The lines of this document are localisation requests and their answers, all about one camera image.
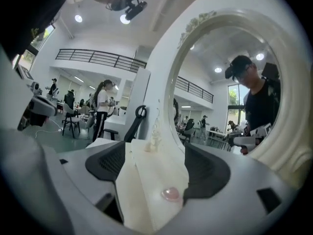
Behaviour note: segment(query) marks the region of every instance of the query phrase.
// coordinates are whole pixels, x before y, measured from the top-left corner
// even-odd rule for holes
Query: hand
[[[247,149],[246,147],[242,146],[240,152],[241,152],[243,155],[246,155],[246,154],[248,154],[248,149]]]

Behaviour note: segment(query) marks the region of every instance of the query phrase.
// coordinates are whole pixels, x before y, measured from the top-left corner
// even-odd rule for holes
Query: railing
[[[180,76],[176,80],[176,87],[183,91],[189,92],[192,95],[200,97],[204,99],[205,101],[213,103],[213,97],[214,97],[213,94],[211,94],[210,92],[207,92],[206,90],[202,89],[198,85],[195,85]]]
[[[55,59],[107,65],[135,73],[138,72],[140,67],[145,69],[147,65],[147,63],[134,58],[90,49],[60,49]],[[177,78],[176,87],[213,103],[213,94],[182,77]]]
[[[55,59],[107,65],[135,73],[138,72],[140,67],[146,68],[147,65],[147,63],[134,58],[89,49],[60,49]]]

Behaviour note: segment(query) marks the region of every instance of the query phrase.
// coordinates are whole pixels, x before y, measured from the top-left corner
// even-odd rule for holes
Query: woman with ponytail
[[[101,82],[93,96],[95,107],[97,110],[97,123],[95,131],[93,134],[92,141],[94,142],[97,138],[101,136],[101,133],[104,128],[104,121],[107,119],[108,110],[110,106],[113,106],[112,103],[108,100],[107,91],[110,91],[113,88],[113,83],[110,80],[105,80]]]
[[[173,111],[174,111],[174,123],[175,123],[175,125],[177,125],[178,124],[179,109],[178,109],[178,103],[177,103],[175,98],[174,98],[174,102],[173,102]]]

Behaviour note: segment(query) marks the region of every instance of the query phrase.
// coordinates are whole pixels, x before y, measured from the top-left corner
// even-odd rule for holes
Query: cable
[[[56,133],[56,132],[59,132],[59,131],[44,131],[44,130],[39,130],[39,131],[48,132],[48,133]]]
[[[58,125],[55,121],[53,121],[52,119],[49,119],[50,121],[54,122],[60,129],[63,129],[63,127],[61,127],[60,125]]]

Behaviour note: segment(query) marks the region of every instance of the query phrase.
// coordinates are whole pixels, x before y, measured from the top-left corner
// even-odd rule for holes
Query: recessed light
[[[126,19],[126,14],[123,14],[121,17],[120,17],[120,20],[123,24],[129,24],[131,21],[127,20]]]
[[[264,54],[259,53],[256,55],[256,60],[261,61],[264,58]]]
[[[76,15],[75,16],[75,20],[79,23],[81,23],[83,21],[83,18],[80,15]]]
[[[221,69],[221,68],[216,68],[214,71],[215,71],[216,73],[221,73],[221,72],[222,72],[222,69]]]
[[[79,79],[77,76],[74,76],[76,79],[78,79],[79,81],[81,81],[81,82],[83,82],[83,80],[82,79]]]

